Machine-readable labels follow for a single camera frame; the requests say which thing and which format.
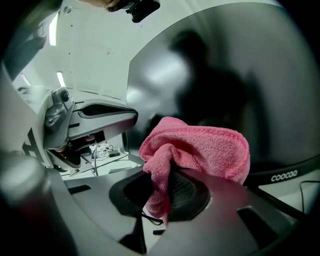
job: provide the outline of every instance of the fluorescent light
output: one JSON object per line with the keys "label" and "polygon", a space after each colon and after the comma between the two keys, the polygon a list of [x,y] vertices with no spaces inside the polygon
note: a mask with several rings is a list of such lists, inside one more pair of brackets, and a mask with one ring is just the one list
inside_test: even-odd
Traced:
{"label": "fluorescent light", "polygon": [[61,87],[66,87],[64,77],[62,76],[62,72],[57,72],[56,76],[58,77],[59,83]]}
{"label": "fluorescent light", "polygon": [[28,79],[26,78],[26,76],[25,76],[23,73],[21,73],[20,75],[21,75],[23,81],[24,81],[28,86],[31,86],[31,83],[28,81]]}
{"label": "fluorescent light", "polygon": [[59,12],[53,18],[49,26],[49,42],[51,46],[57,45],[57,25],[58,25]]}

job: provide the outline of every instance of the black screen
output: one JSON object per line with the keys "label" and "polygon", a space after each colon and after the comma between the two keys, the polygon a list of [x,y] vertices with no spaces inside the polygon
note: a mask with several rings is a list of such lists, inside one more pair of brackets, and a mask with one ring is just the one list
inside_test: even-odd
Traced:
{"label": "black screen", "polygon": [[251,172],[320,154],[318,66],[279,6],[225,4],[173,24],[131,61],[127,104],[139,113],[134,156],[166,116],[242,133]]}

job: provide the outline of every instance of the ceiling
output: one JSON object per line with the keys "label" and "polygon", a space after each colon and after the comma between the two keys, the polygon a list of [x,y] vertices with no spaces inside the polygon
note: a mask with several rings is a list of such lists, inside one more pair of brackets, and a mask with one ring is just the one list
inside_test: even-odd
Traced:
{"label": "ceiling", "polygon": [[[154,37],[179,20],[214,6],[235,2],[275,4],[273,0],[161,0],[161,8],[140,23],[125,11],[64,0],[57,25],[57,44],[49,40],[22,71],[32,86],[95,92],[121,101],[127,98],[129,64]],[[69,14],[64,8],[72,7]],[[16,83],[23,83],[18,76]]]}

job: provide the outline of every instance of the pink towel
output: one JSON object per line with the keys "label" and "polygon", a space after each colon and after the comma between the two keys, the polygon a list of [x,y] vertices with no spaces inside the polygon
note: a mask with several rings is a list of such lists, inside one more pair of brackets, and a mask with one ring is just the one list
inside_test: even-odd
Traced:
{"label": "pink towel", "polygon": [[158,219],[166,219],[170,212],[168,178],[171,163],[240,184],[250,168],[248,142],[237,131],[189,126],[173,117],[164,117],[159,122],[142,143],[139,154],[146,162],[143,170],[151,174],[154,187],[146,208]]}

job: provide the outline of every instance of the coocaa logo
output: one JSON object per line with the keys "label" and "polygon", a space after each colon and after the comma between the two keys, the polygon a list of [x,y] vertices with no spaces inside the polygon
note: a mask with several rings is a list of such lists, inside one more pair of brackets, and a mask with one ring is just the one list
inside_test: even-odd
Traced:
{"label": "coocaa logo", "polygon": [[294,170],[294,171],[290,171],[290,172],[287,172],[287,173],[274,175],[274,176],[272,176],[271,181],[272,182],[282,181],[282,180],[285,180],[285,179],[296,177],[297,175],[298,175],[298,171]]}

